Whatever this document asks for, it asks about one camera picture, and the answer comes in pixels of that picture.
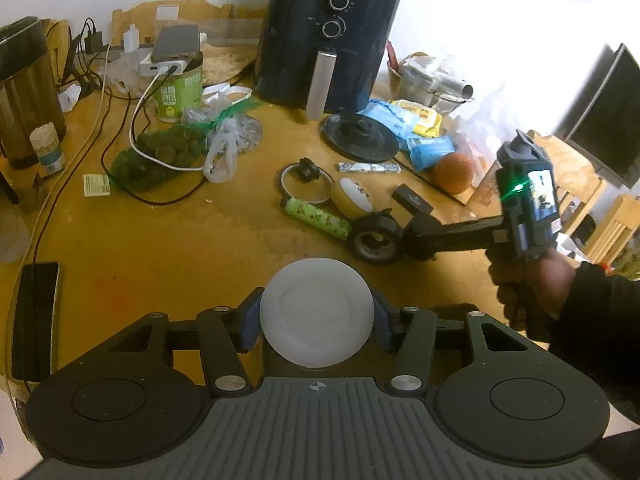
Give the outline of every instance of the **black air fryer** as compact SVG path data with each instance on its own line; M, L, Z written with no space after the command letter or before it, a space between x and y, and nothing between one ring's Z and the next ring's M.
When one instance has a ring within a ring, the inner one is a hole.
M357 112L369 101L399 0L271 0L255 65L266 101Z

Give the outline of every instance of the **blue package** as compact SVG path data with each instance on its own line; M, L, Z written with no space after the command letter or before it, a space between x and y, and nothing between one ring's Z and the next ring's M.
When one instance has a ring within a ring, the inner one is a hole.
M401 107L381 101L380 99L372 99L369 101L362 115L377 120L389 128L398 138L400 149L404 152L409 151L407 145L408 139L421 139L422 137L414 134L415 125L420 121L420 117Z
M418 171L426 170L438 162L447 153L456 151L451 137L436 137L425 139L417 136L417 139L408 139L409 155L414 168Z

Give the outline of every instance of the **plate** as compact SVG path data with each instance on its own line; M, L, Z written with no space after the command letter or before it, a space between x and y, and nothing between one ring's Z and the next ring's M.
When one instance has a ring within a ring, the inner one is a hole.
M267 341L286 360L306 368L324 368L354 355L369 338L373 317L367 283L330 258L289 264L260 300Z

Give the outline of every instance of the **human hand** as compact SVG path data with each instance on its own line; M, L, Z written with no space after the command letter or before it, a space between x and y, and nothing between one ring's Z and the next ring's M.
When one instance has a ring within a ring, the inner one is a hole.
M562 254L549 249L530 262L505 260L494 250L488 250L486 256L491 261L489 274L498 286L498 301L504 305L504 317L514 330L524 330L526 321L526 308L518 297L518 283L529 285L536 305L552 319L559 319L576 272Z

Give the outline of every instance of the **table surface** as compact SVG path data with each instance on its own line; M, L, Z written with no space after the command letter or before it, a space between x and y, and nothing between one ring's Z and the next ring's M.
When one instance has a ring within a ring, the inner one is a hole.
M66 114L68 133L62 145L68 162L90 134L98 102L95 92ZM262 104L249 112L263 126L260 145L239 156L231 181L206 184L183 202L149 206L113 186L108 197L85 198L82 174L103 173L100 154L116 134L125 111L126 102L113 100L103 133L62 192L38 250L39 261L58 261L62 269L58 367L149 312L162 311L171 320L181 320L193 319L212 306L236 306L282 267L313 256L344 261L398 307L473 303L502 317L482 251L444 253L431 262L404 258L391 266L369 266L355 260L337 239L283 213L276 186L281 168L306 156L336 177L335 163L345 160L322 142L318 124L307 123L301 110ZM106 157L108 166L127 146L124 131ZM36 168L2 170L16 186L24 186ZM54 192L66 175L54 185ZM391 199L401 183L431 203L433 215L441 222L468 219L463 207L406 171L356 178L370 189L378 206L392 209L403 226L410 215ZM144 196L156 201L175 198L199 179L199 173L185 174ZM35 213L27 221L32 227ZM19 263L0 266L0 318L8 317L8 327L19 268ZM4 329L0 326L0 336ZM10 348L10 337L6 339ZM176 356L176 367L203 384L197 352L187 353ZM242 359L252 379L257 378L261 352ZM4 373L5 359L0 362Z

